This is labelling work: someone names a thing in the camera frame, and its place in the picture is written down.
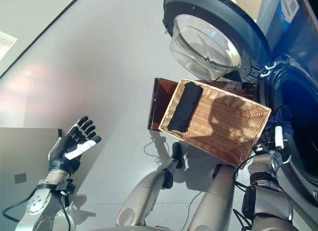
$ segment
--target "white tag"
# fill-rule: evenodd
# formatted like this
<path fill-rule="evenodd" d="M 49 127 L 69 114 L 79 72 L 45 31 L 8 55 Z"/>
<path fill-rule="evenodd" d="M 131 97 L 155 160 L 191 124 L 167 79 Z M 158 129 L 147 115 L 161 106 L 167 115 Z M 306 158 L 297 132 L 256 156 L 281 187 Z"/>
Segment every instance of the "white tag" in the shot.
<path fill-rule="evenodd" d="M 291 23 L 299 9 L 297 0 L 280 0 L 285 20 Z"/>

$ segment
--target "black towel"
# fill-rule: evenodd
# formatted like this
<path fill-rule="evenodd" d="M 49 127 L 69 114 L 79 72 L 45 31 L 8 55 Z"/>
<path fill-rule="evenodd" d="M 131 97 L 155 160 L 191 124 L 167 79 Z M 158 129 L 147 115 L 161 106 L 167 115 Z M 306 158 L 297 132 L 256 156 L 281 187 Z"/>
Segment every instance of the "black towel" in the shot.
<path fill-rule="evenodd" d="M 167 126 L 168 130 L 187 131 L 192 113 L 201 97 L 203 88 L 193 82 L 186 83 L 180 101 Z"/>

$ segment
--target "washing machine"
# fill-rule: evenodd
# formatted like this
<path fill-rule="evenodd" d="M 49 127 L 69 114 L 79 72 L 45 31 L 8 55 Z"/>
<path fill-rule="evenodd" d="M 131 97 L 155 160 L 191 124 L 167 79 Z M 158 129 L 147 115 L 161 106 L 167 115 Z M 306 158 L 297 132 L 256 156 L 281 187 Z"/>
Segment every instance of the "washing machine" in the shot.
<path fill-rule="evenodd" d="M 318 207 L 318 0 L 262 0 L 257 23 L 231 0 L 164 0 L 170 50 L 200 79 L 252 82 L 283 124 L 283 171 Z"/>

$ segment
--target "washing machine door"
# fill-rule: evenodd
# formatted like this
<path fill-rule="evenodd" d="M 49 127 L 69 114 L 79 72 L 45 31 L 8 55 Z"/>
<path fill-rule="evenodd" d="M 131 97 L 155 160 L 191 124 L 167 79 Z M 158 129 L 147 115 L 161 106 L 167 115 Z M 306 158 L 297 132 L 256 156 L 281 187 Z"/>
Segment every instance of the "washing machine door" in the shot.
<path fill-rule="evenodd" d="M 230 0 L 164 0 L 163 23 L 173 56 L 203 80 L 252 82 L 270 62 L 268 42 Z"/>

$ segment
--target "cable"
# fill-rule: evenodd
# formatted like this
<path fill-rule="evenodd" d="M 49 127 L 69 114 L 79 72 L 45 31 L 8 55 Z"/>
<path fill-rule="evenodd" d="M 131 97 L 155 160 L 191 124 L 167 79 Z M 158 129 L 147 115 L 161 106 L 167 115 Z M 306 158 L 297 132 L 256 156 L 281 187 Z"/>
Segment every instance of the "cable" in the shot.
<path fill-rule="evenodd" d="M 61 207 L 62 207 L 62 210 L 63 210 L 63 213 L 64 213 L 64 215 L 65 215 L 65 218 L 66 218 L 66 220 L 68 221 L 69 231 L 71 231 L 71 222 L 70 222 L 69 216 L 68 216 L 68 214 L 66 213 L 65 208 L 64 208 L 64 206 L 63 206 L 63 204 L 62 204 L 61 198 L 62 198 L 62 197 L 60 197 L 60 199 L 59 199 L 60 205 L 61 205 Z"/>
<path fill-rule="evenodd" d="M 191 202 L 190 202 L 190 204 L 189 204 L 189 208 L 188 208 L 188 215 L 187 215 L 187 219 L 185 220 L 184 225 L 183 225 L 183 227 L 182 227 L 181 231 L 183 231 L 184 227 L 186 226 L 186 224 L 187 224 L 187 222 L 188 222 L 189 215 L 190 215 L 190 207 L 191 207 L 191 205 L 192 205 L 193 201 L 194 201 L 194 200 L 195 200 L 195 198 L 197 198 L 197 197 L 198 197 L 201 193 L 202 193 L 202 191 L 200 191 L 198 194 L 196 194 L 196 195 L 193 197 L 193 199 L 191 200 Z"/>
<path fill-rule="evenodd" d="M 250 230 L 252 225 L 251 223 L 247 220 L 247 218 L 244 217 L 244 215 L 242 215 L 239 211 L 237 211 L 236 209 L 233 209 L 233 213 L 235 214 L 235 216 L 237 217 L 238 221 L 240 222 L 240 224 L 242 225 L 242 230 Z M 240 217 L 248 224 L 248 226 L 244 226 L 242 220 L 240 219 Z"/>
<path fill-rule="evenodd" d="M 152 141 L 152 142 L 150 142 L 150 143 L 148 143 L 148 144 L 146 144 L 146 145 L 144 146 L 144 153 L 147 154 L 147 155 L 149 155 L 149 156 L 153 156 L 153 157 L 159 158 L 158 155 L 151 155 L 151 154 L 149 154 L 149 153 L 146 152 L 146 147 L 149 146 L 149 145 L 152 144 L 152 143 L 154 143 L 154 141 Z"/>
<path fill-rule="evenodd" d="M 16 223 L 20 222 L 20 220 L 14 218 L 14 217 L 11 217 L 11 216 L 9 216 L 9 215 L 7 215 L 6 212 L 7 212 L 8 210 L 14 208 L 14 207 L 17 207 L 17 206 L 23 204 L 24 202 L 27 202 L 29 199 L 31 199 L 31 197 L 32 197 L 32 196 L 34 195 L 34 193 L 35 193 L 35 190 L 36 190 L 36 189 L 34 189 L 34 190 L 31 192 L 31 194 L 29 194 L 29 196 L 28 196 L 27 198 L 25 198 L 24 200 L 22 200 L 22 201 L 20 201 L 20 202 L 18 202 L 18 203 L 16 203 L 16 204 L 14 204 L 14 205 L 11 205 L 11 206 L 9 206 L 8 208 L 5 208 L 5 209 L 2 211 L 2 215 L 3 215 L 5 218 L 7 218 L 7 219 L 9 219 L 9 220 L 11 220 L 11 221 L 14 221 L 14 222 L 16 222 Z"/>
<path fill-rule="evenodd" d="M 245 192 L 245 190 L 243 190 L 241 187 L 246 188 L 247 186 L 246 186 L 246 185 L 243 185 L 242 183 L 240 183 L 240 182 L 238 182 L 238 181 L 236 181 L 236 180 L 235 180 L 235 177 L 236 177 L 236 175 L 237 175 L 239 169 L 242 167 L 242 165 L 244 165 L 248 160 L 252 159 L 254 156 L 255 156 L 255 155 L 252 155 L 252 156 L 250 156 L 248 159 L 246 159 L 245 161 L 243 161 L 243 162 L 236 168 L 236 170 L 235 170 L 235 172 L 234 172 L 234 174 L 233 174 L 233 182 L 234 182 L 235 186 L 236 186 L 238 189 L 240 189 L 240 190 L 242 190 L 242 191 L 244 191 L 244 192 Z"/>
<path fill-rule="evenodd" d="M 167 142 L 164 142 L 166 145 L 167 145 L 167 148 L 168 148 L 168 151 L 167 151 L 167 153 L 169 154 L 170 153 L 170 148 L 169 148 L 169 145 L 168 145 L 168 143 Z"/>

